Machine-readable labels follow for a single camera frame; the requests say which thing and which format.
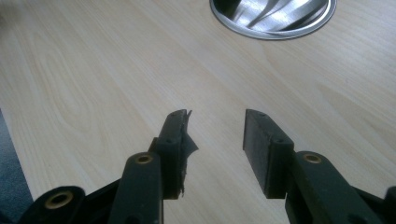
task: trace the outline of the wooden desk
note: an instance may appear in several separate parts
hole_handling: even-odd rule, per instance
[[[340,0],[312,35],[235,34],[198,1],[0,1],[0,106],[33,197],[91,193],[193,110],[185,197],[166,223],[286,223],[242,150],[245,109],[353,186],[396,185],[396,2]]]

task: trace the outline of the floor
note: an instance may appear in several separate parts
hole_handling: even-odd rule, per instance
[[[32,202],[0,110],[0,224],[16,223]]]

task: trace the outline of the black plastic part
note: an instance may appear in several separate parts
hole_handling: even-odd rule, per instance
[[[382,223],[325,157],[298,152],[291,173],[314,223]]]
[[[288,196],[285,202],[285,209],[288,214],[290,224],[313,223],[312,215],[308,206],[295,183],[290,184]]]
[[[23,214],[20,224],[66,224],[74,219],[84,200],[79,187],[59,187],[40,196]]]
[[[266,114],[248,109],[243,149],[268,199],[284,199],[294,144]]]
[[[161,159],[156,153],[128,159],[107,223],[163,223]]]
[[[74,223],[107,223],[119,183],[120,180],[116,180],[87,195],[84,204],[78,210],[78,215]]]
[[[396,187],[388,189],[382,210],[388,223],[396,223]]]
[[[161,157],[164,199],[177,199],[184,191],[187,158],[197,149],[187,134],[190,114],[185,109],[169,114],[159,137],[148,150]]]

